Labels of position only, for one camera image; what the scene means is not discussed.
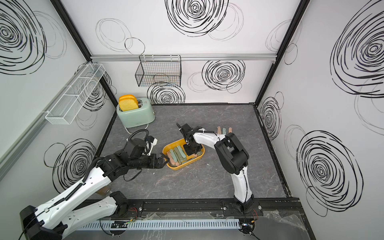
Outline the yellow storage box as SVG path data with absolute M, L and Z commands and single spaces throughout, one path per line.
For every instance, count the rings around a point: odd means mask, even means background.
M 186 142 L 184 139 L 177 140 L 173 143 L 166 145 L 163 148 L 163 154 L 170 159 L 167 166 L 176 171 L 186 167 L 198 160 L 205 154 L 205 148 L 202 147 L 196 154 L 188 155 L 185 148 Z

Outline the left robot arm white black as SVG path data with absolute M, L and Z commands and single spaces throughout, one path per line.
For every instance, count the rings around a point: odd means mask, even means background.
M 83 226 L 117 214 L 129 212 L 128 200 L 119 192 L 79 208 L 98 190 L 106 187 L 129 170 L 161 169 L 170 159 L 152 153 L 157 139 L 144 129 L 144 139 L 130 136 L 123 149 L 114 154 L 95 158 L 84 176 L 64 192 L 38 207 L 27 206 L 20 212 L 21 237 L 27 240 L 63 240 Z

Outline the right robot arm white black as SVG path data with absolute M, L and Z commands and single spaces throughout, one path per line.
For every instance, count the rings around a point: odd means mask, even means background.
M 218 135 L 204 128 L 186 130 L 179 128 L 186 142 L 186 152 L 196 154 L 203 146 L 216 150 L 223 168 L 231 175 L 234 198 L 238 211 L 245 213 L 254 202 L 248 179 L 249 154 L 235 134 Z

